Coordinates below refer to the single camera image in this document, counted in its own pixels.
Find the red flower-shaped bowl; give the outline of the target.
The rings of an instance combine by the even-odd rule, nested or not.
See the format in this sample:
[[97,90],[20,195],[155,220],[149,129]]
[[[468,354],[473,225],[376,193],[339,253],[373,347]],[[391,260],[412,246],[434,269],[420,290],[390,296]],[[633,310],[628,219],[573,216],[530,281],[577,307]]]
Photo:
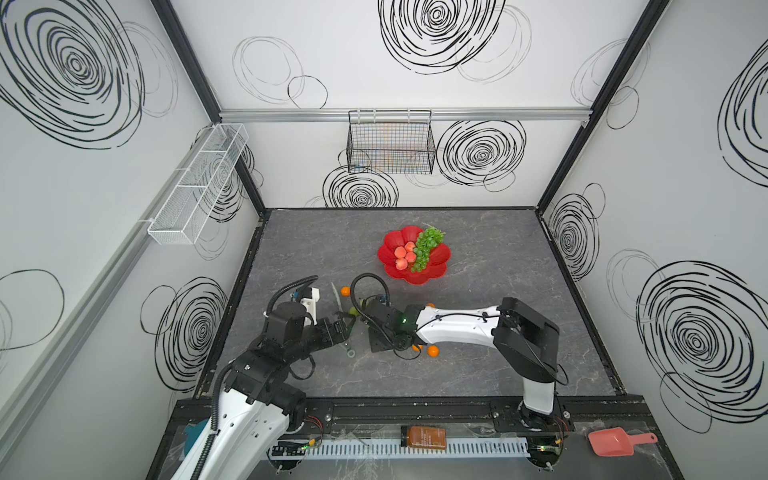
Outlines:
[[433,226],[407,226],[384,237],[377,257],[391,278],[423,285],[447,272],[452,252],[444,240],[444,232]]

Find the green grape bunch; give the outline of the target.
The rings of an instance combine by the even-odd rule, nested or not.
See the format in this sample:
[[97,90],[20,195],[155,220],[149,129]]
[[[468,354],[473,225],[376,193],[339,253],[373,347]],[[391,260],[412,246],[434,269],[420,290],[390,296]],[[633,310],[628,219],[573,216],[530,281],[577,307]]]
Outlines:
[[413,253],[416,255],[412,262],[412,272],[422,272],[429,264],[431,253],[444,241],[444,232],[430,226],[423,230],[416,239]]

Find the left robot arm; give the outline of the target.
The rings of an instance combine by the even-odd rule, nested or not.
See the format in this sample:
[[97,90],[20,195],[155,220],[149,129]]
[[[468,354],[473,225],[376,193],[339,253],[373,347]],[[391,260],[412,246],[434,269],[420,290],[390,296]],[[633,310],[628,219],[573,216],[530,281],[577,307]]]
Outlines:
[[175,479],[246,479],[267,450],[300,429],[306,394],[286,383],[293,363],[344,343],[343,318],[320,318],[298,334],[261,335],[216,380],[211,416]]

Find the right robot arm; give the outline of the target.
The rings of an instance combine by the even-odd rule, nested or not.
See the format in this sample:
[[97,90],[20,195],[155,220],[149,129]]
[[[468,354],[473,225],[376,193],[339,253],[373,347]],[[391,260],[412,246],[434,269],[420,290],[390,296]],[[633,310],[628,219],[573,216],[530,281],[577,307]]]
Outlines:
[[522,409],[541,417],[554,413],[560,328],[523,301],[505,297],[483,309],[410,305],[399,311],[371,300],[357,311],[386,350],[441,343],[495,349],[523,379]]

